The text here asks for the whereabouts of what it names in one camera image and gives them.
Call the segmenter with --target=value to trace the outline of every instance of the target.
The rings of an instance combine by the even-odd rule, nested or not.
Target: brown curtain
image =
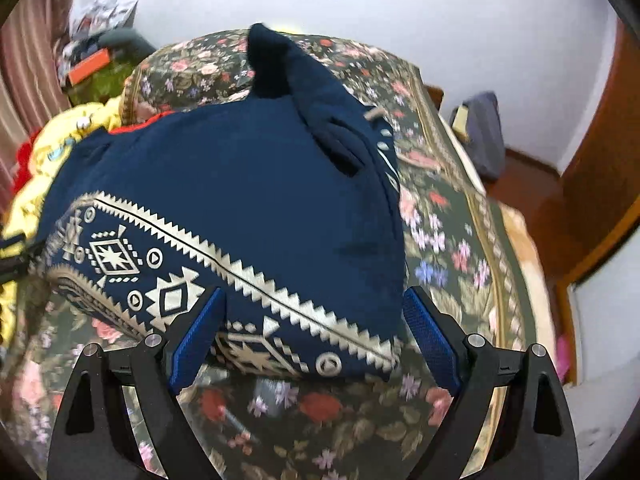
[[[15,152],[69,108],[56,75],[72,0],[19,0],[0,28],[0,211],[11,199]]]

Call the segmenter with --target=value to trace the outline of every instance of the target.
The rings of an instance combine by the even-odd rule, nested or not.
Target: floral bedspread
[[[422,285],[467,333],[504,348],[534,342],[532,309],[500,209],[469,182],[417,68],[354,41],[292,38],[355,97],[387,112],[401,161],[406,284]],[[126,83],[123,124],[244,97],[253,75],[245,51],[242,30],[157,51]],[[18,330],[0,374],[0,415],[44,478],[51,428],[82,348],[97,342],[108,350],[135,341],[59,296],[47,299],[36,278],[24,280],[20,290]],[[125,390],[145,466],[162,474],[135,392]],[[465,474],[484,462],[502,395],[494,395]],[[451,402],[410,336],[389,382],[276,381],[203,365],[178,400],[221,475],[246,480],[403,480]]]

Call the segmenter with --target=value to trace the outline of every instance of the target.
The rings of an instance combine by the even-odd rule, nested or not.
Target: wooden floor
[[[529,234],[538,247],[551,313],[556,333],[560,335],[563,330],[556,304],[556,281],[586,255],[586,250],[572,235],[558,174],[508,152],[504,173],[497,181],[485,182],[484,186],[490,197],[523,213]]]

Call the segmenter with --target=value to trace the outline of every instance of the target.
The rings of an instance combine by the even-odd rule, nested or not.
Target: gray fabric
[[[135,30],[119,27],[107,30],[98,38],[100,48],[122,48],[127,55],[139,63],[145,57],[151,56],[156,48]]]
[[[466,132],[469,142],[463,143],[464,149],[480,176],[496,180],[504,171],[505,157],[498,99],[493,92],[482,92],[462,104],[468,108]],[[450,124],[457,111],[458,108],[454,108]]]

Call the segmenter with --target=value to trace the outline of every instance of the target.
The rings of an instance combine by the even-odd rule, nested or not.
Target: pink object
[[[556,342],[556,372],[560,381],[564,383],[569,368],[571,366],[571,350],[569,340],[562,334]]]

